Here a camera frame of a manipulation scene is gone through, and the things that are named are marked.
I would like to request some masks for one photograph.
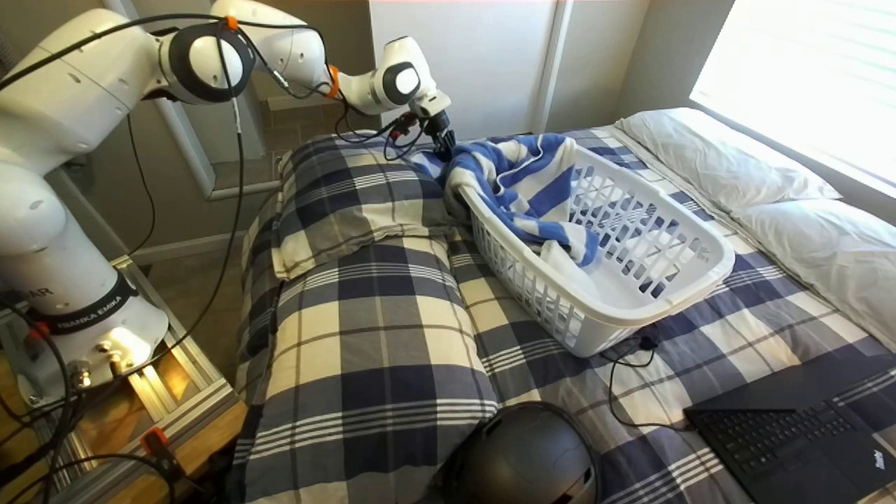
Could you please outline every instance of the laundry basket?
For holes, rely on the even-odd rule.
[[[601,243],[587,272],[554,243],[543,246],[551,248],[547,260],[496,218],[475,188],[457,194],[492,272],[566,349],[585,359],[702,300],[732,275],[733,251],[636,174],[585,148],[575,160],[568,220],[599,233]]]

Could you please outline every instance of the black object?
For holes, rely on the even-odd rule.
[[[834,397],[896,367],[894,355],[814,359],[695,402],[687,419],[755,502],[858,502],[896,458]]]
[[[562,408],[519,402],[449,457],[438,493],[450,504],[593,504],[599,465]]]

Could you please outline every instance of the wooden nightstand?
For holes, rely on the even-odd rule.
[[[128,257],[111,260],[111,265],[120,269],[142,297],[167,311]],[[184,327],[172,311],[167,316],[172,332],[166,342],[174,345]],[[0,327],[26,330],[26,323],[13,313],[4,313]],[[18,391],[9,381],[12,373],[0,367],[0,391],[5,401]],[[176,346],[166,349],[156,367],[93,391],[88,397],[88,412],[67,437],[61,454],[64,458],[83,458],[93,454],[146,457],[141,437],[156,426],[172,440],[172,451],[184,474],[200,477],[208,458],[236,440],[244,415],[247,407],[222,373],[204,359],[194,338],[181,338]],[[19,451],[19,457],[29,454],[40,440],[48,440],[54,426],[57,423],[37,426],[34,437],[29,433],[30,440],[26,437],[12,447]],[[13,423],[4,418],[0,437],[12,428]],[[0,489],[0,502],[9,502],[43,474],[46,467],[34,467],[19,477]],[[57,477],[54,502],[167,502],[167,488],[155,470],[138,461],[89,461]]]

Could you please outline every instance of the pillow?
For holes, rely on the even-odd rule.
[[[896,226],[842,201],[786,201],[736,218],[797,276],[896,349]]]
[[[295,281],[389,234],[443,234],[439,181],[376,142],[309,141],[279,160],[275,275]]]
[[[790,198],[841,198],[810,169],[697,108],[650,108],[615,125],[727,212]]]

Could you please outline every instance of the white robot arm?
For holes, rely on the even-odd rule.
[[[167,332],[167,316],[88,240],[46,174],[89,153],[142,99],[237,96],[254,57],[292,86],[342,96],[368,115],[410,107],[443,153],[454,148],[450,100],[410,36],[389,41],[379,71],[345,76],[324,65],[316,30],[251,0],[219,0],[208,23],[162,36],[83,12],[0,78],[0,275],[64,359],[61,373],[48,345],[4,342],[29,401],[61,397],[72,376],[82,387],[110,381],[110,365],[135,369]]]

